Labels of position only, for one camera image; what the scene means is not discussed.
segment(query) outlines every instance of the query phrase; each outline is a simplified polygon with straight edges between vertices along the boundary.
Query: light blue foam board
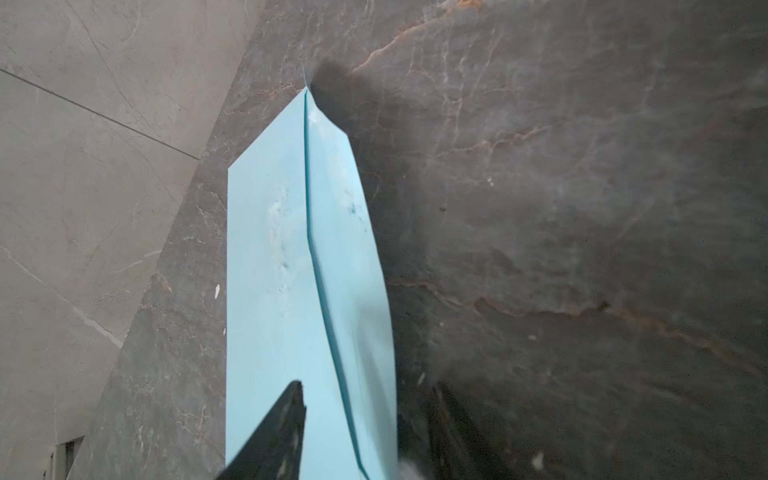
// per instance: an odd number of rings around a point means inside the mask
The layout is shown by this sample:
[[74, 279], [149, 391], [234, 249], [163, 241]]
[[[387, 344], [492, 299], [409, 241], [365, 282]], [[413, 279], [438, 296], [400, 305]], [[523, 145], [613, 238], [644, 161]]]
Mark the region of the light blue foam board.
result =
[[394, 480], [392, 327], [349, 140], [305, 89], [228, 178], [227, 464], [298, 379], [301, 479]]

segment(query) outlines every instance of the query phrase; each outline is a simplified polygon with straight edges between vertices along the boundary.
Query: stone surface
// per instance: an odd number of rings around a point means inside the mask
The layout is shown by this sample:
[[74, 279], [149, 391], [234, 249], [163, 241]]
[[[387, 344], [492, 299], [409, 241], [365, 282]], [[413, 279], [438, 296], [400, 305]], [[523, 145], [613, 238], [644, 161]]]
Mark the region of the stone surface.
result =
[[197, 161], [0, 74], [0, 476], [85, 434]]
[[53, 445], [85, 434], [119, 349], [0, 251], [0, 471], [41, 478]]
[[521, 477], [765, 478], [766, 22], [268, 2], [72, 478], [222, 468], [226, 169], [305, 72], [366, 189], [404, 456], [429, 477], [442, 380]]
[[262, 0], [6, 0], [0, 65], [200, 156]]

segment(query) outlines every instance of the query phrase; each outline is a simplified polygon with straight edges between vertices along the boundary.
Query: tile grout line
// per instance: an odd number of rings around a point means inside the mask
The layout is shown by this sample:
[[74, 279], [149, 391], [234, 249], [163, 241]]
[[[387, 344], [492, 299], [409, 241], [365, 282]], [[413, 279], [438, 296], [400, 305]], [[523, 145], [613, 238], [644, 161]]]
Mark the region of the tile grout line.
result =
[[147, 135], [147, 134], [145, 134], [143, 131], [139, 131], [139, 130], [136, 130], [135, 128], [133, 128], [133, 127], [129, 127], [129, 126], [127, 126], [126, 124], [124, 124], [124, 123], [122, 123], [122, 122], [120, 122], [120, 121], [117, 121], [117, 120], [115, 120], [115, 119], [113, 119], [113, 118], [109, 118], [107, 115], [101, 114], [101, 113], [97, 112], [96, 110], [93, 110], [92, 108], [88, 108], [88, 107], [86, 107], [85, 105], [83, 105], [83, 104], [79, 104], [78, 102], [76, 102], [76, 101], [74, 101], [74, 100], [70, 100], [69, 98], [66, 98], [66, 97], [65, 97], [65, 96], [63, 96], [63, 95], [59, 95], [59, 94], [58, 94], [58, 93], [56, 93], [55, 91], [52, 91], [52, 90], [48, 90], [47, 88], [45, 88], [45, 87], [42, 87], [42, 86], [40, 86], [40, 85], [38, 85], [38, 84], [34, 83], [33, 81], [29, 81], [29, 80], [27, 80], [26, 78], [20, 77], [20, 76], [18, 76], [18, 75], [17, 75], [17, 74], [15, 74], [15, 73], [12, 73], [12, 72], [10, 72], [10, 71], [8, 71], [8, 70], [5, 70], [4, 68], [0, 68], [0, 71], [1, 71], [1, 72], [3, 72], [4, 74], [8, 75], [9, 77], [13, 77], [13, 78], [15, 78], [15, 79], [17, 79], [17, 80], [21, 80], [21, 81], [23, 81], [23, 82], [24, 82], [24, 83], [26, 83], [26, 84], [29, 84], [29, 85], [31, 85], [31, 86], [33, 86], [33, 87], [35, 87], [35, 88], [38, 88], [38, 89], [40, 89], [40, 90], [43, 90], [43, 91], [44, 91], [45, 93], [47, 93], [47, 94], [51, 94], [51, 95], [53, 95], [54, 97], [56, 97], [56, 98], [60, 98], [60, 99], [61, 99], [61, 100], [63, 100], [63, 101], [67, 101], [67, 102], [69, 102], [69, 103], [73, 104], [73, 105], [74, 105], [74, 106], [76, 106], [76, 107], [80, 107], [80, 108], [82, 108], [83, 110], [89, 111], [89, 112], [91, 112], [91, 113], [92, 113], [92, 114], [94, 114], [94, 115], [98, 115], [99, 117], [101, 117], [101, 118], [103, 118], [103, 119], [105, 119], [105, 120], [109, 120], [110, 122], [112, 122], [112, 123], [114, 123], [114, 124], [118, 124], [118, 125], [120, 125], [120, 126], [121, 126], [121, 127], [123, 127], [123, 128], [127, 128], [128, 130], [130, 130], [130, 131], [132, 131], [132, 132], [134, 132], [134, 133], [137, 133], [137, 134], [141, 135], [142, 137], [146, 137], [146, 138], [149, 138], [150, 140], [152, 140], [152, 141], [156, 141], [157, 143], [159, 143], [159, 144], [161, 144], [161, 145], [164, 145], [164, 146], [166, 146], [166, 147], [170, 148], [171, 150], [175, 150], [175, 151], [179, 152], [180, 154], [186, 155], [186, 156], [187, 156], [187, 157], [189, 157], [189, 158], [192, 158], [192, 159], [194, 159], [194, 160], [196, 160], [196, 161], [200, 161], [200, 158], [197, 158], [197, 157], [195, 157], [195, 156], [194, 156], [194, 155], [192, 155], [192, 154], [188, 154], [187, 152], [185, 152], [185, 151], [183, 151], [183, 150], [180, 150], [180, 149], [178, 149], [178, 148], [174, 147], [173, 145], [169, 145], [169, 144], [165, 143], [165, 142], [164, 142], [164, 141], [162, 141], [162, 140], [158, 140], [158, 139], [157, 139], [157, 138], [155, 138], [155, 137], [151, 137], [150, 135]]
[[114, 335], [112, 334], [112, 332], [110, 332], [109, 330], [105, 329], [105, 328], [104, 328], [103, 326], [101, 326], [101, 324], [100, 324], [99, 322], [97, 322], [96, 320], [94, 320], [94, 319], [92, 319], [92, 318], [88, 317], [87, 315], [85, 315], [85, 312], [83, 312], [82, 310], [80, 310], [79, 308], [77, 308], [77, 307], [76, 307], [76, 305], [75, 305], [74, 303], [70, 302], [70, 301], [69, 301], [69, 299], [68, 299], [66, 296], [64, 296], [64, 295], [61, 295], [61, 294], [58, 292], [58, 290], [56, 290], [54, 287], [52, 287], [52, 286], [48, 285], [48, 284], [47, 284], [46, 282], [44, 282], [44, 281], [43, 281], [43, 280], [42, 280], [42, 279], [41, 279], [39, 276], [37, 276], [37, 275], [35, 275], [34, 273], [30, 272], [30, 271], [29, 271], [29, 268], [27, 268], [26, 266], [24, 266], [24, 265], [22, 265], [21, 263], [19, 263], [19, 261], [18, 261], [18, 260], [16, 260], [16, 259], [13, 257], [13, 254], [11, 253], [11, 251], [10, 251], [10, 250], [8, 250], [8, 248], [6, 248], [6, 246], [5, 246], [5, 245], [2, 245], [2, 244], [0, 244], [0, 248], [2, 248], [2, 249], [5, 251], [5, 255], [8, 257], [8, 259], [9, 259], [10, 261], [12, 261], [13, 263], [15, 263], [15, 264], [16, 264], [16, 266], [18, 266], [20, 269], [22, 269], [22, 270], [24, 271], [24, 273], [26, 273], [27, 275], [31, 276], [32, 278], [34, 278], [34, 279], [35, 279], [35, 280], [37, 280], [38, 282], [42, 283], [42, 285], [43, 285], [44, 287], [48, 288], [50, 291], [52, 291], [53, 293], [55, 293], [56, 295], [58, 295], [59, 297], [61, 297], [61, 299], [62, 299], [62, 300], [64, 300], [66, 303], [68, 303], [68, 304], [69, 304], [69, 306], [71, 306], [71, 307], [72, 307], [72, 311], [74, 312], [74, 314], [75, 314], [75, 315], [77, 315], [77, 316], [80, 318], [80, 320], [82, 320], [82, 321], [83, 321], [83, 323], [84, 323], [86, 326], [90, 326], [92, 329], [95, 329], [97, 332], [99, 332], [99, 333], [100, 333], [102, 336], [105, 336], [105, 337], [107, 337], [107, 339], [109, 339], [109, 341], [110, 341], [110, 342], [114, 343], [114, 344], [115, 344], [115, 345], [116, 345], [118, 348], [123, 348], [123, 343], [122, 343], [122, 341], [121, 341], [120, 339], [118, 339], [116, 336], [114, 336]]

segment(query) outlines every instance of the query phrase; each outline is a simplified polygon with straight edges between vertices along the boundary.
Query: dark marble tile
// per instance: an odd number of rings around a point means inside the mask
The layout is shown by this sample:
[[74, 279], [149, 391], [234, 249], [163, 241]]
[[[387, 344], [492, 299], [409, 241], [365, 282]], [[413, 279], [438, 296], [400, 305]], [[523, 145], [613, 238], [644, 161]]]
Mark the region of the dark marble tile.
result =
[[768, 475], [768, 7], [261, 15], [72, 478], [223, 466], [226, 169], [304, 75], [356, 154], [411, 444], [440, 379], [521, 476]]

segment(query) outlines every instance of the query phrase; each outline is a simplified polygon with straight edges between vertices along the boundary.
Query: white vein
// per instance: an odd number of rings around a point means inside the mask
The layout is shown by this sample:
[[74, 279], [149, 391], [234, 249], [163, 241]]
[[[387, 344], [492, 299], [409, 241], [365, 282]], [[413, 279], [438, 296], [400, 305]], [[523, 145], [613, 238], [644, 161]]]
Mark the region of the white vein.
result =
[[101, 325], [99, 324], [99, 322], [97, 322], [96, 320], [93, 320], [93, 319], [91, 319], [91, 318], [88, 318], [88, 316], [87, 316], [87, 315], [85, 315], [85, 312], [83, 312], [82, 310], [80, 310], [79, 308], [77, 308], [77, 307], [76, 307], [76, 306], [75, 306], [75, 305], [74, 305], [72, 302], [70, 302], [70, 301], [69, 301], [69, 299], [68, 299], [66, 296], [63, 296], [63, 295], [61, 295], [61, 294], [60, 294], [60, 293], [59, 293], [59, 292], [58, 292], [58, 291], [57, 291], [57, 290], [56, 290], [54, 287], [52, 287], [52, 286], [48, 285], [46, 282], [42, 281], [42, 280], [40, 279], [40, 277], [38, 277], [38, 276], [37, 276], [37, 275], [35, 275], [34, 273], [30, 272], [30, 271], [29, 271], [29, 269], [28, 269], [26, 266], [24, 266], [24, 265], [21, 265], [21, 264], [20, 264], [20, 263], [19, 263], [19, 262], [18, 262], [18, 261], [17, 261], [17, 260], [16, 260], [16, 259], [13, 257], [13, 254], [11, 253], [11, 251], [10, 251], [10, 250], [8, 250], [8, 249], [5, 247], [5, 245], [0, 245], [0, 248], [2, 248], [2, 249], [3, 249], [3, 251], [5, 251], [5, 255], [6, 255], [6, 256], [7, 256], [7, 257], [10, 259], [10, 261], [12, 261], [13, 263], [15, 263], [15, 264], [16, 264], [16, 266], [17, 266], [18, 268], [22, 269], [22, 271], [23, 271], [24, 273], [26, 273], [27, 275], [31, 276], [31, 277], [32, 277], [32, 278], [34, 278], [35, 280], [37, 280], [37, 281], [38, 281], [39, 283], [41, 283], [41, 284], [42, 284], [42, 285], [43, 285], [45, 288], [49, 289], [50, 291], [52, 291], [53, 293], [55, 293], [55, 294], [56, 294], [56, 296], [58, 296], [59, 298], [61, 298], [62, 300], [64, 300], [64, 301], [65, 301], [65, 302], [66, 302], [66, 303], [67, 303], [67, 304], [68, 304], [68, 305], [69, 305], [69, 306], [72, 308], [72, 311], [74, 312], [74, 314], [75, 314], [75, 315], [77, 315], [77, 316], [78, 316], [78, 318], [79, 318], [80, 320], [82, 320], [82, 322], [83, 322], [83, 323], [84, 323], [86, 326], [90, 326], [92, 329], [95, 329], [95, 330], [96, 330], [97, 332], [99, 332], [99, 333], [100, 333], [102, 336], [105, 336], [107, 339], [109, 339], [109, 341], [110, 341], [110, 342], [112, 342], [114, 345], [116, 345], [116, 346], [118, 346], [118, 347], [120, 347], [120, 348], [122, 348], [122, 347], [123, 347], [123, 342], [122, 342], [120, 339], [118, 339], [116, 336], [112, 335], [112, 332], [110, 332], [109, 330], [105, 329], [105, 328], [104, 328], [103, 326], [101, 326]]
[[144, 262], [143, 260], [136, 260], [136, 261], [135, 261], [135, 262], [133, 262], [131, 265], [128, 265], [128, 266], [126, 266], [125, 268], [121, 268], [121, 269], [119, 269], [119, 270], [115, 270], [115, 271], [114, 271], [114, 272], [112, 272], [112, 273], [120, 273], [120, 272], [124, 272], [125, 270], [128, 270], [128, 269], [129, 269], [129, 268], [131, 268], [132, 266], [137, 266], [139, 263], [143, 263], [143, 262]]

